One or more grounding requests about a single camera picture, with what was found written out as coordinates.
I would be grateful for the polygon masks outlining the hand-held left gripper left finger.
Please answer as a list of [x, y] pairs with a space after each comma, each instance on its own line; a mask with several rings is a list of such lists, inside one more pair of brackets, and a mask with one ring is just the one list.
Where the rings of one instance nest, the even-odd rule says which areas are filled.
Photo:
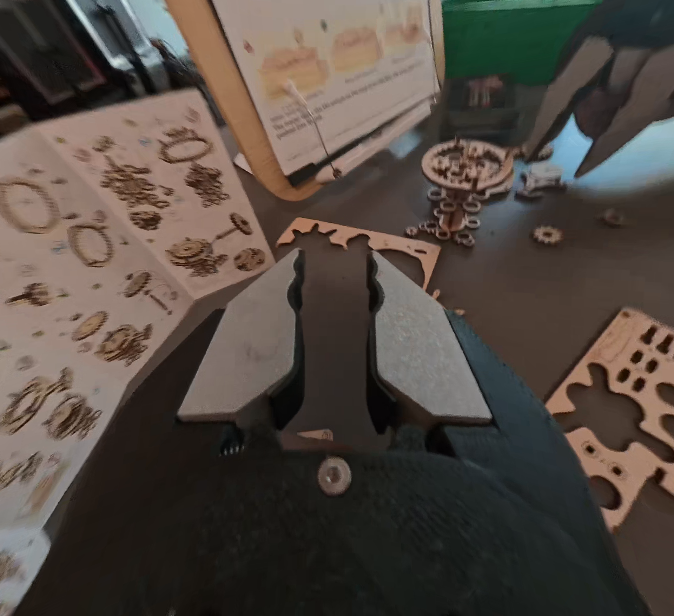
[[277, 431], [291, 422], [305, 390], [304, 279], [305, 253], [295, 249], [228, 303], [178, 420]]

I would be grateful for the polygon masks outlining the wooden document stand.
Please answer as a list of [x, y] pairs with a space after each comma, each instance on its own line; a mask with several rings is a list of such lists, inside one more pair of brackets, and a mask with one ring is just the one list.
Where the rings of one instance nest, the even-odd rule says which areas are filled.
[[[287, 201], [315, 193], [323, 185], [315, 178], [293, 186], [282, 173], [210, 0], [164, 1], [252, 174], [272, 194]], [[431, 0], [431, 26], [439, 83], [439, 91], [431, 99], [436, 101], [445, 64], [441, 0]]]

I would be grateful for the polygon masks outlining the green plastic bin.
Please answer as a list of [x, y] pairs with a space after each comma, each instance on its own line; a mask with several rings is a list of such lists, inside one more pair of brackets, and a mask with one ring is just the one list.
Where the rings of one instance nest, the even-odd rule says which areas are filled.
[[542, 86], [604, 0], [441, 0], [446, 81], [504, 76]]

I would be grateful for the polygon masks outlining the wooden gear model assembly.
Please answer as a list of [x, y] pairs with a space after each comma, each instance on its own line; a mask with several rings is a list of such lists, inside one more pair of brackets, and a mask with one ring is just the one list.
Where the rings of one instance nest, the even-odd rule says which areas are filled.
[[517, 155], [517, 148], [458, 137], [430, 148], [422, 157], [421, 171], [431, 184], [427, 191], [431, 216], [407, 227], [405, 236], [426, 234], [473, 248], [484, 206], [510, 193]]

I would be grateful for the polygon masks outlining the round wooden frame part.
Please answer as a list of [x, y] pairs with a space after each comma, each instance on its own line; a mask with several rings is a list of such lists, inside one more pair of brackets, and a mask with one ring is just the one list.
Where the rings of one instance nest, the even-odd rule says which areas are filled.
[[546, 190], [566, 191], [563, 168], [553, 162], [537, 162], [529, 165], [520, 174], [521, 184], [515, 193], [516, 199], [534, 200], [544, 195]]

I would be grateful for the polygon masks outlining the paper instruction leaflet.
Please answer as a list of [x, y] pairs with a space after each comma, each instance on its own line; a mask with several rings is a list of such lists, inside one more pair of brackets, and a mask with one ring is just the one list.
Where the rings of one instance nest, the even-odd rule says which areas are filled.
[[198, 91], [1, 140], [1, 614], [46, 523], [201, 299], [274, 264]]

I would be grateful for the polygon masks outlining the black model kit box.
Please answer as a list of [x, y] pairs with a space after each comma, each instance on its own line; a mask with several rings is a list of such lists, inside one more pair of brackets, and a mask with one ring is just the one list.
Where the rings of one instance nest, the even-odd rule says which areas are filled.
[[440, 137], [503, 143], [518, 128], [517, 86], [509, 76], [490, 74], [446, 79]]

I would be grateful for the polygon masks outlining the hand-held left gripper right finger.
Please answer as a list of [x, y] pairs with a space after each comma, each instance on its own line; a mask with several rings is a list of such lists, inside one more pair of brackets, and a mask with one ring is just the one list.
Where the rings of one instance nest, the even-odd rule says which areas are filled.
[[367, 259], [366, 406], [379, 435], [488, 426], [493, 414], [447, 311], [376, 251]]

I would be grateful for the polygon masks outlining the punched-out wooden part sheet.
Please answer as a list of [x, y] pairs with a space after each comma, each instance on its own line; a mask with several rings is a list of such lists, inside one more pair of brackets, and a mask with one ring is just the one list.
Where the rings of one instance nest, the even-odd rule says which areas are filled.
[[[638, 405], [640, 430], [672, 450], [673, 433], [665, 421], [673, 418], [673, 400], [665, 397], [665, 391], [673, 390], [673, 328], [634, 308], [622, 308], [546, 402], [551, 415], [576, 410], [569, 388], [588, 389], [593, 383], [592, 366], [606, 373], [609, 392]], [[586, 427], [566, 437], [585, 475], [602, 478], [618, 494], [616, 508], [602, 508], [610, 532], [622, 525], [647, 481], [657, 474], [662, 475], [661, 488], [673, 494], [673, 463], [642, 443], [631, 443], [624, 451], [611, 450]]]

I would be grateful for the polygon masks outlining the jagged wooden sheet strip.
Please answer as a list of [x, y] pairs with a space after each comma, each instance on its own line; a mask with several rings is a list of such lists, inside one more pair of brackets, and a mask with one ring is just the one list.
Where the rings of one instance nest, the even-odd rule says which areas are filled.
[[347, 250], [349, 242], [358, 237], [367, 239], [372, 251], [394, 251], [407, 255], [420, 263], [423, 272], [423, 289], [427, 290], [440, 257], [441, 248], [437, 244], [420, 241], [407, 236], [397, 236], [385, 232], [356, 228], [306, 217], [296, 217], [276, 241], [276, 247], [295, 242], [297, 234], [305, 235], [314, 231], [328, 238], [334, 246]]

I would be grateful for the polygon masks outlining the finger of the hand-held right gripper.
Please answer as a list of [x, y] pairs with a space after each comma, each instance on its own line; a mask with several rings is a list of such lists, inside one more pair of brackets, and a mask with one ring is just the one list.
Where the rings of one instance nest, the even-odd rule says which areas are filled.
[[576, 177], [582, 177], [609, 159], [668, 110], [673, 96], [673, 49], [653, 54], [635, 76], [626, 103], [611, 124], [593, 142]]
[[526, 159], [533, 159], [547, 143], [547, 137], [576, 93], [601, 72], [610, 61], [613, 48], [606, 39], [585, 39], [547, 88], [526, 142]]

